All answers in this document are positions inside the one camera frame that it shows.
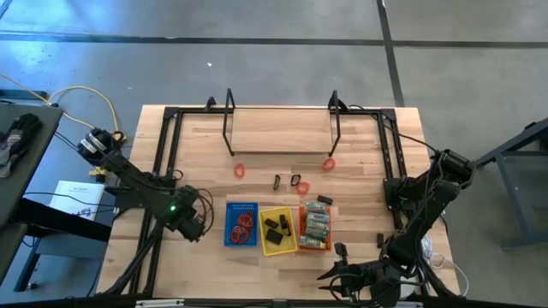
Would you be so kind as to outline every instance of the black clip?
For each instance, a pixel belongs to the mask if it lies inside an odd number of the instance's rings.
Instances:
[[[301,182],[301,175],[291,176],[291,186],[297,186]]]
[[[274,190],[277,190],[280,187],[280,175],[274,177]]]

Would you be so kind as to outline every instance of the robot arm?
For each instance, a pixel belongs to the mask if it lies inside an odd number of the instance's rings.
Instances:
[[[78,152],[91,165],[103,167],[130,189],[125,204],[148,209],[162,226],[178,230],[185,239],[199,240],[204,223],[196,216],[194,202],[200,197],[191,186],[175,188],[174,181],[141,172],[120,152],[120,142],[104,130],[94,128],[78,145]]]
[[[349,297],[350,306],[382,305],[392,307],[400,298],[401,277],[410,278],[422,270],[426,282],[439,297],[456,296],[436,277],[422,255],[420,241],[432,224],[439,218],[447,204],[454,200],[461,189],[467,188],[474,175],[474,163],[450,150],[437,151],[431,167],[417,178],[386,179],[384,194],[386,203],[392,208],[406,204],[415,208],[413,215],[403,229],[388,238],[381,249],[379,258],[364,264],[348,264],[346,246],[335,244],[340,261],[318,279],[333,277],[328,287],[335,299],[335,292]],[[333,281],[341,280],[341,286]],[[355,293],[370,286],[372,300],[358,302]]]

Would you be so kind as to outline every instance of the wooden table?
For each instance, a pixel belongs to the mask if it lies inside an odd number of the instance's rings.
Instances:
[[[145,105],[141,111],[131,162],[142,171],[152,170],[164,107]],[[416,108],[398,108],[396,115],[401,133],[424,139]],[[341,116],[342,137],[333,156],[337,166],[330,172],[321,168],[326,155],[236,154],[231,157],[223,141],[222,128],[221,115],[185,115],[183,118],[176,168],[184,172],[184,178],[178,184],[211,191],[215,198],[215,222],[199,243],[190,243],[177,232],[164,230],[155,297],[331,299],[328,291],[318,290],[329,281],[316,281],[316,278],[333,266],[337,259],[334,252],[295,252],[265,257],[260,243],[248,249],[224,247],[224,215],[229,201],[259,202],[259,210],[289,206],[297,226],[300,204],[315,200],[318,194],[331,197],[334,199],[332,239],[346,244],[349,262],[378,258],[376,234],[392,234],[394,224],[384,205],[381,184],[385,177],[384,165],[377,123],[372,118]],[[171,131],[162,170],[169,153]],[[402,147],[409,175],[419,175],[429,168],[423,145],[402,138]],[[237,163],[245,165],[243,179],[234,176]],[[396,164],[392,165],[397,176]],[[289,184],[292,174],[301,174],[302,180],[310,183],[308,195],[295,192]],[[274,175],[282,176],[278,191],[272,190]],[[142,210],[129,210],[115,221],[98,292],[110,287],[134,256],[142,215]],[[429,235],[433,239],[433,250],[451,260],[444,225],[436,222]],[[141,286],[146,280],[148,259],[144,264]],[[436,272],[449,289],[459,292],[451,265]]]

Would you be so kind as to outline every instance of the concrete floor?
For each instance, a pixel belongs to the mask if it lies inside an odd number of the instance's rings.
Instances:
[[[393,39],[546,41],[543,0],[385,0]],[[374,0],[14,0],[0,32],[165,37],[382,39]],[[426,140],[477,158],[548,115],[548,49],[395,48],[406,106],[418,107]],[[134,131],[142,104],[204,104],[231,87],[237,104],[394,106],[384,47],[217,44],[93,44],[0,41],[0,71],[31,88],[98,88],[114,102],[122,130]],[[0,80],[0,88],[13,88]],[[87,92],[63,97],[68,113],[112,128],[110,112]],[[86,127],[63,119],[59,132]],[[63,172],[59,164],[74,169]],[[54,140],[29,189],[91,181],[89,166]],[[548,246],[502,252],[517,223],[497,169],[488,166],[447,210],[456,263],[470,299],[548,305]],[[21,247],[0,303],[87,294],[95,260],[42,259],[37,290],[13,293],[28,249]],[[464,287],[464,280],[459,280]]]

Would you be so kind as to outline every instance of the white cable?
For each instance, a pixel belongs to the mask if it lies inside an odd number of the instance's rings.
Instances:
[[[458,267],[453,261],[449,260],[448,258],[444,257],[443,254],[434,252],[433,250],[433,244],[432,239],[430,236],[425,235],[425,237],[420,241],[420,245],[422,247],[422,254],[425,256],[425,260],[428,262],[428,265],[430,265],[433,269],[439,270],[444,267],[445,261],[453,264],[453,266],[462,274],[462,277],[464,277],[464,280],[466,281],[466,290],[464,290],[464,293],[462,296],[466,296],[468,294],[468,289],[470,288],[470,281],[468,281],[468,277],[466,277],[466,274],[464,274],[464,271],[460,267]],[[432,258],[433,257],[441,257],[442,263],[438,266],[432,264]]]

